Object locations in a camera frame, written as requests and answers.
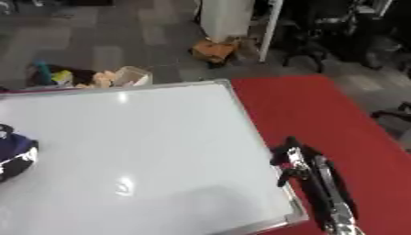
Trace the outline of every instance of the whiteboard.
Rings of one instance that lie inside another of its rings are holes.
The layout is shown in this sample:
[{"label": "whiteboard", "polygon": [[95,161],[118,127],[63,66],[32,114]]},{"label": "whiteboard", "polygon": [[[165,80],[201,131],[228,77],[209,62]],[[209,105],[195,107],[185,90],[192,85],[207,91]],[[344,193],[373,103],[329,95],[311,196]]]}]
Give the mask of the whiteboard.
[{"label": "whiteboard", "polygon": [[0,120],[40,144],[0,185],[2,235],[247,234],[303,216],[225,83],[6,95]]}]

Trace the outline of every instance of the whiteboard frame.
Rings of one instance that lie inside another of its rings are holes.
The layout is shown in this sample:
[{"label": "whiteboard frame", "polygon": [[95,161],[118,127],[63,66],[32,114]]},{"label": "whiteboard frame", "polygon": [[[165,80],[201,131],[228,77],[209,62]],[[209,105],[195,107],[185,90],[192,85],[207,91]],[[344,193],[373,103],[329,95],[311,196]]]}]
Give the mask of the whiteboard frame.
[{"label": "whiteboard frame", "polygon": [[[171,88],[171,87],[184,87],[184,86],[192,86],[192,85],[207,85],[207,84],[220,84],[223,85],[229,92],[230,96],[232,97],[235,106],[239,109],[243,117],[246,119],[248,125],[250,125],[250,129],[255,135],[257,141],[261,143],[262,146],[266,146],[264,140],[262,139],[259,131],[253,125],[250,116],[248,115],[245,107],[239,101],[234,89],[231,86],[231,83],[227,79],[216,79],[213,81],[202,81],[202,82],[190,82],[190,83],[178,83],[178,84],[154,84],[154,85],[143,85],[143,86],[132,86],[132,87],[111,87],[106,89],[67,89],[67,90],[55,90],[55,91],[36,91],[36,92],[29,92],[29,93],[13,93],[13,94],[1,94],[0,95],[0,102],[4,98],[23,98],[28,96],[45,96],[45,95],[78,95],[78,94],[90,94],[90,93],[114,93],[119,91],[136,91],[136,90],[152,90],[152,89],[161,89],[161,88]],[[277,167],[273,166],[272,169],[275,171],[277,177],[281,174],[282,170]],[[293,209],[293,213],[286,215],[284,217],[284,222],[278,221],[265,221],[249,226],[244,226],[236,229],[231,229],[229,231],[224,231],[218,233],[219,235],[238,235],[238,234],[251,234],[251,233],[261,233],[264,231],[269,231],[272,229],[279,229],[283,227],[293,226],[304,221],[309,220],[308,214],[301,202],[301,200],[295,194],[293,188],[287,183],[283,187],[283,191],[287,195],[290,205]]]}]

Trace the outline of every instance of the black chair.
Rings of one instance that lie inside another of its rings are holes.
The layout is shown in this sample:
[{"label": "black chair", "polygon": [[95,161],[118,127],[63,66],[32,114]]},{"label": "black chair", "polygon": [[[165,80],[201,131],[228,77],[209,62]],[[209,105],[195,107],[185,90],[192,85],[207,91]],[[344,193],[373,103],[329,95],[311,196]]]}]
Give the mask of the black chair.
[{"label": "black chair", "polygon": [[[388,134],[390,134],[398,143],[411,153],[411,103],[403,102],[397,108],[389,108],[385,110],[379,110],[371,113],[371,117],[374,118],[382,128],[384,128]],[[390,119],[385,122],[380,122],[379,118],[389,117]]]},{"label": "black chair", "polygon": [[357,4],[356,0],[286,0],[283,16],[294,23],[284,37],[291,43],[283,66],[288,66],[295,56],[308,56],[317,65],[317,72],[322,73],[328,51],[321,46],[321,38],[350,30]]},{"label": "black chair", "polygon": [[398,108],[379,110],[371,114],[372,118],[379,118],[381,116],[400,118],[403,121],[411,123],[411,103],[403,102]]}]

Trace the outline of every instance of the red table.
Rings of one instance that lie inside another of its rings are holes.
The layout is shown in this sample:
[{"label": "red table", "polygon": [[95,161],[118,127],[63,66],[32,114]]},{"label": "red table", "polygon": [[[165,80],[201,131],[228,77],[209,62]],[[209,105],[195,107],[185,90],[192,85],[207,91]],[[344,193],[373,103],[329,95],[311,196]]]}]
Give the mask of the red table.
[{"label": "red table", "polygon": [[[358,205],[359,225],[366,234],[411,234],[410,156],[331,81],[311,75],[231,83],[268,146],[293,135],[335,162]],[[293,187],[309,210],[295,182]],[[262,234],[323,233],[310,219]]]}]

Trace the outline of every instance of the gray carpet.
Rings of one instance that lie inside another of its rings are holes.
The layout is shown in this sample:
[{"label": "gray carpet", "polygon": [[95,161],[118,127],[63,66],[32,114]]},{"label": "gray carpet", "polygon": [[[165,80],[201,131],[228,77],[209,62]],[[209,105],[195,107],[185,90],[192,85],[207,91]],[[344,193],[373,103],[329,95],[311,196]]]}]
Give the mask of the gray carpet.
[{"label": "gray carpet", "polygon": [[[116,70],[124,65],[154,73],[156,84],[201,79],[308,74],[314,64],[295,58],[280,65],[282,54],[268,61],[233,63],[209,70],[187,50],[204,37],[191,19],[193,0],[117,0],[116,6],[34,7],[0,16],[0,85],[24,86],[26,67],[42,60],[83,69]],[[411,101],[411,82],[393,69],[375,72],[355,63],[327,60],[327,75],[365,110]]]}]

